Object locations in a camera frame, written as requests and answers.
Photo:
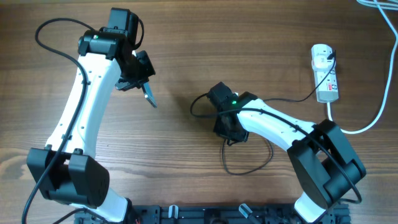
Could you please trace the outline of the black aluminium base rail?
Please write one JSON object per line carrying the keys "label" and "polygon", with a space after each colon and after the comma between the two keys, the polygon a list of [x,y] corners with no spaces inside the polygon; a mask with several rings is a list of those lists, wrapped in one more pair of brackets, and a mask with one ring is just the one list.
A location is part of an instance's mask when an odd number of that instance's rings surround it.
{"label": "black aluminium base rail", "polygon": [[290,204],[266,206],[217,206],[217,207],[169,207],[133,206],[132,213],[127,216],[126,223],[160,224],[160,223],[305,223]]}

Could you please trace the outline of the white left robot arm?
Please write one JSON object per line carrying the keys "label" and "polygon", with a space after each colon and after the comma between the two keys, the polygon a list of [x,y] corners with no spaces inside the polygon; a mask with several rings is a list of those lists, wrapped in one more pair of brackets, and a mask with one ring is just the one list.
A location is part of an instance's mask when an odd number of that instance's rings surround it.
{"label": "white left robot arm", "polygon": [[149,78],[155,74],[140,50],[142,20],[128,9],[112,8],[108,24],[87,27],[78,41],[76,77],[53,133],[42,149],[32,148],[27,166],[35,180],[32,195],[73,206],[102,223],[139,223],[132,202],[109,185],[109,172],[96,161],[96,141],[113,90],[141,89],[155,103]]}

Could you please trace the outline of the teal screen Galaxy smartphone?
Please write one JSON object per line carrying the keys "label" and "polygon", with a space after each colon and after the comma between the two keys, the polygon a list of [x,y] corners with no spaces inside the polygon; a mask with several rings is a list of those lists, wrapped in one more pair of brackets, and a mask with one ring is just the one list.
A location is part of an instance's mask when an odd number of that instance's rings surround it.
{"label": "teal screen Galaxy smartphone", "polygon": [[145,82],[145,83],[142,85],[142,90],[143,90],[143,93],[144,93],[144,98],[145,98],[154,108],[157,108],[157,103],[156,103],[155,97],[154,97],[154,95],[153,95],[153,92],[152,92],[152,90],[151,90],[151,88],[150,88],[149,82]]}

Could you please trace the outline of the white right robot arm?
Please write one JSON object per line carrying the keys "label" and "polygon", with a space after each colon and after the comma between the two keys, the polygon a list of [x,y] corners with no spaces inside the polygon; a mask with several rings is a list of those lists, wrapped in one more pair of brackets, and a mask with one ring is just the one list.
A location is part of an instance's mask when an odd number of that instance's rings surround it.
{"label": "white right robot arm", "polygon": [[294,203],[299,217],[313,223],[344,195],[356,191],[366,169],[333,121],[302,121],[277,111],[252,93],[238,95],[220,82],[205,96],[216,108],[214,132],[226,144],[246,142],[255,133],[283,149],[303,190]]}

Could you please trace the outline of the white power strip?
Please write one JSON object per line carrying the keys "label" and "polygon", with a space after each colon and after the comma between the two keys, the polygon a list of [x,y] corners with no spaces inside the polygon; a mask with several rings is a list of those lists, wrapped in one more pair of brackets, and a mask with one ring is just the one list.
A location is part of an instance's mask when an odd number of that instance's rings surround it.
{"label": "white power strip", "polygon": [[326,44],[315,44],[311,48],[311,56],[327,55],[328,59],[333,60],[332,67],[327,71],[315,72],[315,93],[319,103],[332,103],[339,98],[338,83],[336,78],[336,52]]}

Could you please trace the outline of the white USB charger plug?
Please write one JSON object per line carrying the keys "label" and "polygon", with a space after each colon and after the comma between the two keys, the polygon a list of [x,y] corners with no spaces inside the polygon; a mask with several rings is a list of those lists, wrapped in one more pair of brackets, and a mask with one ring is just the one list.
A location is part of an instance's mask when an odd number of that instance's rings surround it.
{"label": "white USB charger plug", "polygon": [[328,59],[327,55],[315,55],[312,58],[312,68],[315,72],[329,70],[333,65],[333,60]]}

